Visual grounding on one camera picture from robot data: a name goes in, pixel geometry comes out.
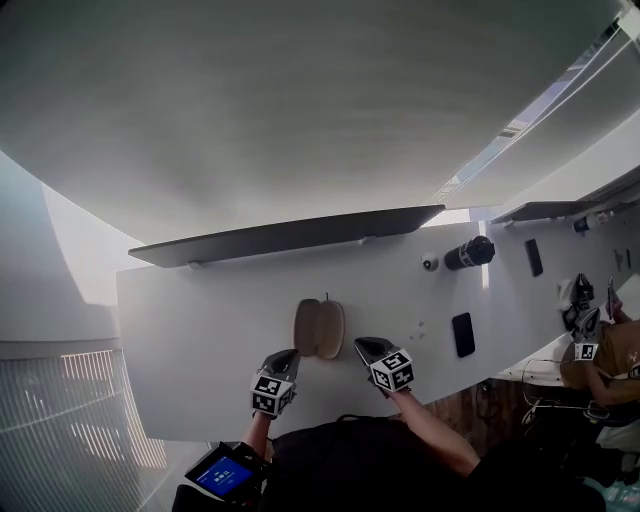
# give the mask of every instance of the person sitting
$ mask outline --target person sitting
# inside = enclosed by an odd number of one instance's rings
[[[604,323],[593,361],[573,361],[571,344],[560,366],[565,386],[590,389],[596,403],[603,407],[640,400],[640,321],[629,318],[622,306],[622,301],[616,300],[612,314],[615,324]]]

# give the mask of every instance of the white desk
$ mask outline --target white desk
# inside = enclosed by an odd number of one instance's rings
[[[584,272],[604,300],[616,269],[614,247],[640,244],[632,210],[586,237],[562,222],[489,226],[496,256],[481,268],[435,273],[425,251],[443,255],[478,234],[478,224],[420,229],[410,235],[225,261],[200,270],[142,268],[118,274],[123,345],[146,434],[162,439],[238,439],[250,418],[252,372],[292,346],[297,304],[339,301],[346,338],[336,360],[304,359],[298,396],[272,435],[335,420],[345,413],[388,415],[392,404],[366,382],[353,340],[380,336],[414,359],[412,385],[422,402],[459,391],[537,351],[564,330],[556,283]],[[524,241],[536,238],[544,273],[533,278]],[[451,318],[470,312],[476,352],[456,355]]]

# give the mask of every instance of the wooden floor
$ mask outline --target wooden floor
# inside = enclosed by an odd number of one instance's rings
[[[464,436],[481,457],[503,439],[522,435],[529,406],[520,382],[489,379],[425,407]]]

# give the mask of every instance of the ceiling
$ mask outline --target ceiling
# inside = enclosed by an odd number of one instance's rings
[[[638,109],[640,52],[618,32],[520,138],[444,202],[449,208],[503,204],[576,158]]]
[[[615,14],[614,0],[14,0],[0,150],[146,243],[425,204]]]

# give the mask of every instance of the phone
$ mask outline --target phone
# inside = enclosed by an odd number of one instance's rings
[[[533,277],[538,277],[542,274],[542,261],[540,260],[540,251],[538,251],[538,243],[535,238],[527,240],[524,243],[527,249],[527,256],[529,256],[529,265],[531,265],[531,273]]]
[[[453,325],[453,336],[456,339],[456,350],[458,357],[466,357],[476,351],[476,343],[473,339],[473,327],[471,326],[471,315],[463,313],[451,319]]]

